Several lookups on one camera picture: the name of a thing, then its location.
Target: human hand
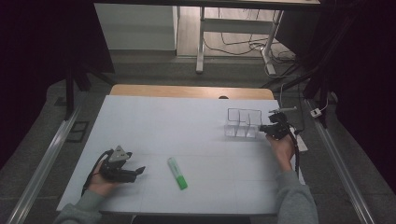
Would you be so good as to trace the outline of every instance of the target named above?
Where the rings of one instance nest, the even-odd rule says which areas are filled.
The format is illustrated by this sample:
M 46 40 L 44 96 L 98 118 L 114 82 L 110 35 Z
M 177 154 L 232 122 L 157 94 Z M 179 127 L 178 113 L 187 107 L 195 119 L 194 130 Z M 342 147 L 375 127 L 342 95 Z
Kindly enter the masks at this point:
M 276 155 L 277 162 L 279 163 L 282 171 L 290 171 L 291 158 L 294 155 L 294 144 L 289 135 L 286 135 L 282 139 L 276 140 L 271 135 L 265 136 L 271 144 L 271 147 Z
M 93 171 L 92 179 L 90 185 L 88 186 L 88 190 L 106 197 L 111 192 L 111 190 L 113 190 L 120 183 L 111 182 L 102 177 L 102 175 L 99 173 L 102 162 L 103 161 L 100 161 L 99 164 L 96 166 L 95 170 Z

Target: white tabletop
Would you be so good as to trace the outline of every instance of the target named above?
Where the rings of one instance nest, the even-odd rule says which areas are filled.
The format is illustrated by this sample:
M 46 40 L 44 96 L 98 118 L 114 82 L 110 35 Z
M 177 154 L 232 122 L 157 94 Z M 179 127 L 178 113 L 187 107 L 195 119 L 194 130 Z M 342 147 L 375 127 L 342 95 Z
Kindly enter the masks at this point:
M 76 203 L 99 156 L 120 145 L 133 152 L 123 169 L 146 166 L 118 186 L 101 210 L 134 214 L 274 214 L 279 174 L 263 134 L 224 135 L 228 108 L 277 109 L 275 100 L 107 96 L 58 210 Z M 188 187 L 180 190 L 167 159 L 175 157 Z

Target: clear plastic container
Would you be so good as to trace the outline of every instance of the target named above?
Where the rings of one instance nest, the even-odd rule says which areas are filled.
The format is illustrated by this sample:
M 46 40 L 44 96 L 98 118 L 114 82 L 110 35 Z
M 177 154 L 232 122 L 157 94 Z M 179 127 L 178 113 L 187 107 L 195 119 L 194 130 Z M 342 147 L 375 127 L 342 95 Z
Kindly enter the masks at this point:
M 260 110 L 229 108 L 224 134 L 233 137 L 255 138 L 262 125 Z

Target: wooden surface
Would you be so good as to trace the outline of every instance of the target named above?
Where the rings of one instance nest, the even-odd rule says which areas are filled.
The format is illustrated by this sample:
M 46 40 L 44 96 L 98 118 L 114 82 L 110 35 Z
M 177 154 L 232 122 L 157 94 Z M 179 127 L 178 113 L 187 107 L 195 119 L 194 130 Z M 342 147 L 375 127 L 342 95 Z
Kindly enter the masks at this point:
M 274 100 L 274 95 L 267 89 L 185 87 L 185 86 L 148 86 L 148 85 L 115 85 L 110 95 L 186 97 L 218 99 L 227 96 L 238 100 Z
M 291 3 L 291 4 L 320 4 L 319 0 L 248 0 L 253 2 L 273 2 L 273 3 Z

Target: green highlighter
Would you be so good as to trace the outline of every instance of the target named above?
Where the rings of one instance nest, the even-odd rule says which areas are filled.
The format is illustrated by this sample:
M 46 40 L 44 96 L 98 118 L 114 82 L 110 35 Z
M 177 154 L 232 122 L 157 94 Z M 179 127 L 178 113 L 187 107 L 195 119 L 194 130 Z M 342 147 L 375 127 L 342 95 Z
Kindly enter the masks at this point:
M 177 162 L 175 158 L 171 157 L 168 159 L 168 164 L 169 167 L 171 168 L 172 174 L 175 176 L 175 179 L 178 183 L 178 186 L 180 189 L 186 189 L 187 188 L 187 182 L 184 179 L 183 174 L 180 171 L 180 168 L 178 168 Z

